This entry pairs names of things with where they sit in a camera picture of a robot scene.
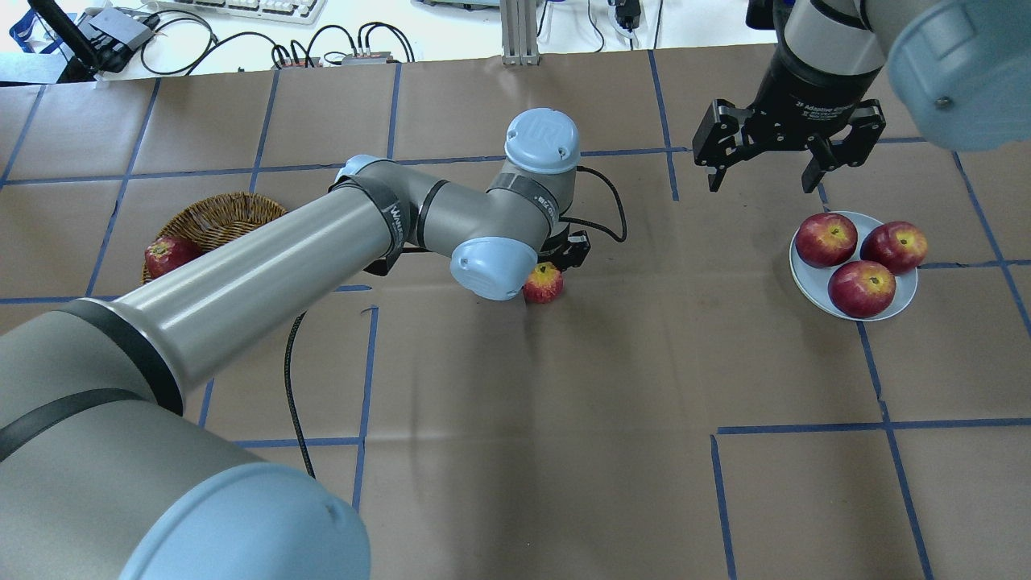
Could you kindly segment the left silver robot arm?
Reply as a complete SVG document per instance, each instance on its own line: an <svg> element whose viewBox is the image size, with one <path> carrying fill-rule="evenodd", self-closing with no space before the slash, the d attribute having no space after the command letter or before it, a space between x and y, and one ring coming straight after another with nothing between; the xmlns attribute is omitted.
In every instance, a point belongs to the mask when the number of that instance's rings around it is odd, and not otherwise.
<svg viewBox="0 0 1031 580"><path fill-rule="evenodd" d="M407 245L511 300L557 238L577 125L516 115L479 192L355 155L328 192L113 301L4 334L4 579L367 579L345 500L182 418L182 399L362 269Z"/></svg>

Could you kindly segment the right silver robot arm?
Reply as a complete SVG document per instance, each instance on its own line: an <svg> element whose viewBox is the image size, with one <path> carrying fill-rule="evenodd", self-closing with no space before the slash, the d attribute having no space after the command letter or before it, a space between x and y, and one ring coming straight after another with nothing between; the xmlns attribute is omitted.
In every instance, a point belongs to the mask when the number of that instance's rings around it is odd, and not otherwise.
<svg viewBox="0 0 1031 580"><path fill-rule="evenodd" d="M924 140L989 151L1030 133L1027 1L752 1L745 23L776 33L752 103L716 99L693 138L716 192L729 168L767 151L809 151L811 192L864 164L886 129L867 97L883 71Z"/></svg>

